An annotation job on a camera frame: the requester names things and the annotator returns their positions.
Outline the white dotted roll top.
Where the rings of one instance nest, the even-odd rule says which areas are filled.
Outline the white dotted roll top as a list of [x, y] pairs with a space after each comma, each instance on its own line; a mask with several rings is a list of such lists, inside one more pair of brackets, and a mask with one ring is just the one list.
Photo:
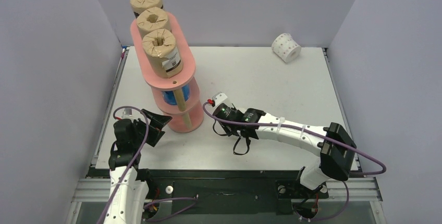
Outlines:
[[282, 33], [273, 41], [271, 49], [285, 63], [290, 63], [300, 55], [302, 47], [291, 34]]

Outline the brown roll front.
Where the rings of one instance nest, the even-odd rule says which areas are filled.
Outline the brown roll front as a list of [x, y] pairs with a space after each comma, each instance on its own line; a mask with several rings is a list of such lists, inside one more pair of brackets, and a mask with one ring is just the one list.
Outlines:
[[168, 13], [158, 7], [152, 7], [140, 13], [136, 18], [136, 26], [141, 38], [158, 29], [171, 31]]

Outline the brown paper roll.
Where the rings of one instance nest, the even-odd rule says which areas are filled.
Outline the brown paper roll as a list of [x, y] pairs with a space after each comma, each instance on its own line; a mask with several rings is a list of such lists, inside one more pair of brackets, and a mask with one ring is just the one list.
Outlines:
[[149, 8], [164, 8], [163, 0], [130, 0], [130, 6], [136, 18]]

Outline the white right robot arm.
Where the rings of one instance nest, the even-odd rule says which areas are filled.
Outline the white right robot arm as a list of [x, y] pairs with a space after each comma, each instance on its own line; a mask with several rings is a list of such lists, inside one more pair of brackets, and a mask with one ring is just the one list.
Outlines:
[[245, 139], [247, 148], [252, 140], [266, 140], [291, 145], [316, 156], [299, 171], [294, 182], [298, 195], [308, 196], [330, 179], [349, 179], [356, 145], [342, 125], [335, 122], [324, 127], [303, 125], [259, 109], [241, 111], [231, 103], [212, 100], [208, 104], [214, 107], [210, 117], [220, 123], [225, 135]]

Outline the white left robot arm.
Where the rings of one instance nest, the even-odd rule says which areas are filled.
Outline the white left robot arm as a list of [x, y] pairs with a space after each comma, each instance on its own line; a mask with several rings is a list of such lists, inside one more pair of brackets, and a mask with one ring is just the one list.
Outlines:
[[141, 150], [154, 147], [164, 135], [171, 116], [141, 109], [142, 119], [117, 118], [113, 124], [116, 140], [111, 146], [109, 164], [110, 194], [97, 223], [140, 223], [144, 200], [155, 193], [155, 183], [137, 178]]

